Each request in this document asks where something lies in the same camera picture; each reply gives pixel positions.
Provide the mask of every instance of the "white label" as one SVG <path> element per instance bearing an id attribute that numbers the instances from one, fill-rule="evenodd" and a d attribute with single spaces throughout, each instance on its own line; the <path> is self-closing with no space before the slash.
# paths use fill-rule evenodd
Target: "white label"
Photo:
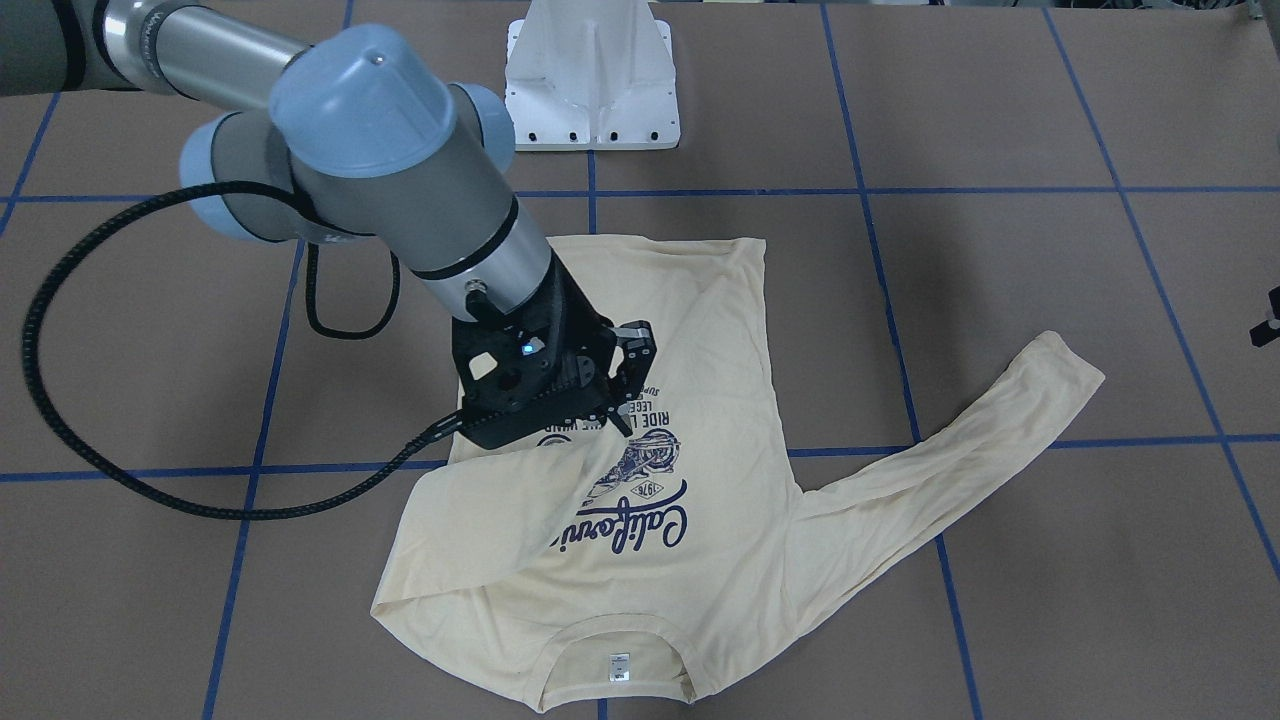
<path id="1" fill-rule="evenodd" d="M 626 683 L 631 679 L 631 653 L 614 652 L 609 656 L 609 682 Z"/>

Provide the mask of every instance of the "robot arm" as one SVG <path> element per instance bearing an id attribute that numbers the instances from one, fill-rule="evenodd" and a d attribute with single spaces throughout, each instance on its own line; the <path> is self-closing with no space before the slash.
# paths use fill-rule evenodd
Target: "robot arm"
<path id="1" fill-rule="evenodd" d="M 652 329 L 599 315 L 521 206 L 494 164 L 509 163 L 515 140 L 492 92 L 445 86 L 381 26 L 308 49 L 188 0 L 5 6 L 5 45 L 17 17 L 44 12 L 63 20 L 69 49 L 91 18 L 79 36 L 102 51 L 86 50 L 86 69 L 63 78 L 42 70 L 22 79 L 22 69 L 3 67 L 0 92 L 59 90 L 81 74 L 97 78 L 82 87 L 127 81 L 232 109 L 188 141 L 183 183 L 251 179 L 314 208 L 302 218 L 255 196 L 197 201 L 214 228 L 270 241 L 381 237 L 453 315 L 468 439 L 493 448 L 575 418 L 609 419 L 630 434 L 623 407 L 653 361 Z M 74 51 L 67 56 L 70 67 Z M 625 359 L 611 378 L 620 347 Z M 472 360 L 484 355 L 494 366 L 481 375 Z"/>

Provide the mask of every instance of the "gray tabletop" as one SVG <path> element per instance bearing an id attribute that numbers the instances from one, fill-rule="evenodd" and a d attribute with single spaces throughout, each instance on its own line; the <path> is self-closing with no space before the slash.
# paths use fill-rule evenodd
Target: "gray tabletop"
<path id="1" fill-rule="evenodd" d="M 223 1 L 316 41 L 399 29 L 500 88 L 525 6 Z M 655 5 L 676 150 L 521 155 L 549 233 L 763 237 L 792 466 L 819 487 L 937 432 L 1055 329 L 1107 374 L 1062 438 L 763 670 L 690 707 L 556 717 L 1275 717 L 1280 712 L 1280 67 L 1212 13 Z M 524 717 L 367 615 L 404 498 L 447 446 L 315 518 L 188 518 L 101 479 L 18 369 L 27 304 L 95 224 L 177 186 L 218 110 L 0 100 L 4 717 Z M 380 315 L 376 241 L 326 251 L 332 325 Z M 294 245 L 154 215 L 72 277 L 50 391 L 108 457 L 202 502 L 369 474 L 456 400 L 448 316 L 407 284 L 374 340 L 312 333 Z"/>

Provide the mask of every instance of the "black object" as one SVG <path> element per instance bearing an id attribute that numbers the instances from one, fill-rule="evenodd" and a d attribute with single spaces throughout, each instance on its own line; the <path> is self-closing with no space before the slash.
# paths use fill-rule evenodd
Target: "black object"
<path id="1" fill-rule="evenodd" d="M 74 272 L 86 258 L 88 258 L 90 252 L 106 242 L 106 240 L 113 234 L 150 215 L 151 213 L 172 208 L 174 205 L 180 205 L 183 202 L 189 202 L 192 200 L 198 200 L 201 197 L 232 193 L 248 193 L 271 197 L 293 208 L 307 219 L 319 222 L 310 210 L 310 205 L 298 196 L 270 184 L 247 181 L 215 182 L 186 187 L 173 192 L 165 192 L 164 195 L 157 195 L 156 197 L 143 200 L 142 202 L 125 209 L 95 228 L 83 240 L 76 243 L 76 246 L 58 261 L 58 265 L 54 266 L 54 269 L 49 273 L 49 277 L 45 278 L 45 282 L 41 283 L 40 290 L 36 291 L 36 297 L 31 301 L 31 307 L 27 310 L 27 318 L 22 327 L 22 375 L 27 383 L 27 392 L 31 393 L 31 398 L 35 401 L 36 409 L 40 411 L 40 416 L 45 419 L 49 428 L 54 430 L 54 434 L 56 434 L 58 438 L 67 445 L 67 447 L 72 448 L 90 465 L 101 470 L 106 477 L 146 497 L 147 500 L 154 500 L 155 502 L 191 515 L 216 518 L 221 520 L 283 520 L 288 518 L 301 518 L 303 515 L 311 515 L 314 512 L 337 507 L 372 489 L 374 486 L 387 479 L 388 475 L 403 465 L 406 460 L 421 452 L 424 447 L 461 429 L 463 427 L 462 414 L 452 413 L 436 420 L 429 428 L 422 430 L 421 434 L 406 443 L 404 448 L 401 450 L 396 457 L 392 457 L 385 465 L 383 465 L 376 473 L 351 489 L 330 498 L 308 502 L 306 505 L 297 505 L 293 507 L 256 510 L 214 507 L 161 492 L 134 478 L 127 470 L 120 469 L 106 457 L 102 457 L 102 455 L 76 434 L 76 432 L 67 425 L 67 421 L 63 420 L 58 409 L 54 407 L 54 402 L 49 398 L 44 377 L 40 373 L 40 332 L 44 327 L 49 305 L 52 302 L 54 296 L 58 293 L 59 288 L 61 288 L 63 283 L 67 282 L 67 278 L 69 278 L 72 272 Z"/>
<path id="2" fill-rule="evenodd" d="M 1267 293 L 1267 300 L 1271 301 L 1271 316 L 1280 318 L 1280 287 L 1271 288 L 1271 292 Z M 1249 340 L 1253 341 L 1253 347 L 1262 347 L 1276 338 L 1280 338 L 1280 329 L 1272 328 L 1268 323 L 1260 323 L 1249 329 Z"/>
<path id="3" fill-rule="evenodd" d="M 467 293 L 479 322 L 453 320 L 453 363 L 462 379 L 462 436 L 493 450 L 548 425 L 607 418 L 631 436 L 618 409 L 644 388 L 657 354 L 653 329 L 639 320 L 613 328 L 552 256 L 545 278 L 508 315 L 494 316 L 483 288 Z M 609 378 L 614 351 L 623 359 Z M 495 366 L 476 377 L 471 361 L 488 354 Z"/>
<path id="4" fill-rule="evenodd" d="M 307 288 L 306 288 L 306 306 L 307 306 L 307 324 L 316 334 L 329 337 L 333 340 L 369 340 L 375 334 L 383 332 L 387 323 L 392 322 L 392 315 L 396 314 L 396 305 L 399 302 L 399 258 L 392 252 L 392 297 L 387 301 L 387 310 L 383 313 L 381 319 L 378 320 L 374 327 L 367 331 L 335 331 L 320 322 L 320 314 L 316 311 L 316 279 L 320 274 L 320 246 L 314 243 L 307 243 Z"/>

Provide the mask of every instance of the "black cable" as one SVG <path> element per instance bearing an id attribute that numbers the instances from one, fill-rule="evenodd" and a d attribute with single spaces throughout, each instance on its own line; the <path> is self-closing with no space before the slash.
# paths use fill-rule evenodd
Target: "black cable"
<path id="1" fill-rule="evenodd" d="M 316 333 L 330 337 L 333 340 L 369 340 L 375 334 L 383 332 L 387 323 L 392 322 L 392 315 L 396 314 L 396 304 L 399 302 L 399 259 L 392 252 L 392 299 L 387 302 L 387 311 L 383 313 L 383 318 L 378 320 L 378 324 L 369 328 L 367 331 L 335 331 L 333 328 L 325 327 L 320 322 L 320 314 L 316 313 L 316 277 L 320 274 L 320 246 L 307 243 L 307 323 L 311 325 Z"/>
<path id="2" fill-rule="evenodd" d="M 297 505 L 293 507 L 257 510 L 214 507 L 161 492 L 134 478 L 106 457 L 102 457 L 96 450 L 93 450 L 92 446 L 76 434 L 76 432 L 67 425 L 65 420 L 63 420 L 63 416 L 58 413 L 58 409 L 54 407 L 52 401 L 49 398 L 44 377 L 40 373 L 40 332 L 45 323 L 45 315 L 49 313 L 49 306 L 59 288 L 61 288 L 63 283 L 67 282 L 67 278 L 70 277 L 76 268 L 78 268 L 81 263 L 88 258 L 90 252 L 96 250 L 113 234 L 118 233 L 131 223 L 150 215 L 151 213 L 172 208 L 174 205 L 180 205 L 183 202 L 189 202 L 192 200 L 198 200 L 201 197 L 233 193 L 271 197 L 293 208 L 305 217 L 311 218 L 312 215 L 310 206 L 303 199 L 270 184 L 247 181 L 215 182 L 195 187 L 184 187 L 173 192 L 157 195 L 150 200 L 145 200 L 125 209 L 110 220 L 93 228 L 93 232 L 88 233 L 83 240 L 76 243 L 76 246 L 58 261 L 54 269 L 49 273 L 49 277 L 45 278 L 45 282 L 41 283 L 40 290 L 36 291 L 36 297 L 31 301 L 31 307 L 27 309 L 27 319 L 22 325 L 22 375 L 27 383 L 27 392 L 31 393 L 31 398 L 35 401 L 36 409 L 40 411 L 40 416 L 45 419 L 45 423 L 47 423 L 49 428 L 54 430 L 54 434 L 56 434 L 58 438 L 67 445 L 67 447 L 72 448 L 76 455 L 79 455 L 88 461 L 90 465 L 97 468 L 106 477 L 123 484 L 142 497 L 154 500 L 155 502 L 168 507 L 173 507 L 174 510 L 189 512 L 191 515 L 200 515 L 202 518 L 218 518 L 223 520 L 283 520 L 287 518 L 301 518 L 302 515 L 311 515 L 312 512 L 320 512 L 323 510 L 337 507 L 364 495 L 374 486 L 383 482 L 388 475 L 394 473 L 401 465 L 404 464 L 406 460 L 420 452 L 424 447 L 460 430 L 462 428 L 461 415 L 458 413 L 453 413 L 433 423 L 431 427 L 426 428 L 421 434 L 411 439 L 404 448 L 401 450 L 396 457 L 383 465 L 380 470 L 356 487 L 330 498 L 308 502 L 306 505 Z"/>

